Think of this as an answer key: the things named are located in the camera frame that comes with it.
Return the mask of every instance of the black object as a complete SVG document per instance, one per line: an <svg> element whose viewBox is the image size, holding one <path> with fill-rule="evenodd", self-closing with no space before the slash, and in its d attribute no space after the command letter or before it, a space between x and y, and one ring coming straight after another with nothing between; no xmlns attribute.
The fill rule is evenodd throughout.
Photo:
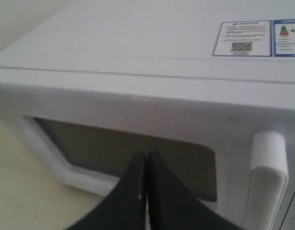
<svg viewBox="0 0 295 230"><path fill-rule="evenodd" d="M198 201L156 151L135 154L113 191L67 230L144 230L146 192L152 230L241 230Z"/></svg>

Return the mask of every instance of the microwave control panel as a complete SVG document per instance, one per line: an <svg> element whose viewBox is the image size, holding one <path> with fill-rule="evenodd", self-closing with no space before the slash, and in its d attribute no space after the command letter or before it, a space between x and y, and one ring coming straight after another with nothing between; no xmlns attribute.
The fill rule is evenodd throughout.
<svg viewBox="0 0 295 230"><path fill-rule="evenodd" d="M295 230L295 194L290 203L281 230Z"/></svg>

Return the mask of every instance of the sticker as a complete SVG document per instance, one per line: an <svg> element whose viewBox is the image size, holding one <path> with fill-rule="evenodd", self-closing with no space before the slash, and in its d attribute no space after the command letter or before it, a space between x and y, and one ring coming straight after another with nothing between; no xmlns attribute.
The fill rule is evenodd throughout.
<svg viewBox="0 0 295 230"><path fill-rule="evenodd" d="M274 20L274 55L276 57L295 57L295 19Z"/></svg>
<svg viewBox="0 0 295 230"><path fill-rule="evenodd" d="M222 23L213 56L272 56L271 21Z"/></svg>

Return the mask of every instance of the microwave window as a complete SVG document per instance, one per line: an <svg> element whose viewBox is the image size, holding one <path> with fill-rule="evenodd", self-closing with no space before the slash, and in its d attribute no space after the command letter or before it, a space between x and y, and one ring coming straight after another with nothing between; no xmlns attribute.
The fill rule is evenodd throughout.
<svg viewBox="0 0 295 230"><path fill-rule="evenodd" d="M216 201L216 159L208 147L189 142L35 118L65 159L120 177L134 153L159 150L172 171L198 198Z"/></svg>

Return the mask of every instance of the white microwave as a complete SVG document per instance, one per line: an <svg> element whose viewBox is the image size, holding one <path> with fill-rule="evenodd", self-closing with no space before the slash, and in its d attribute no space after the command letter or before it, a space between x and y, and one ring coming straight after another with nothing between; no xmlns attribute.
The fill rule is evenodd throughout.
<svg viewBox="0 0 295 230"><path fill-rule="evenodd" d="M105 196L160 150L229 221L294 230L294 18L293 0L75 1L0 52L0 120L62 183Z"/></svg>

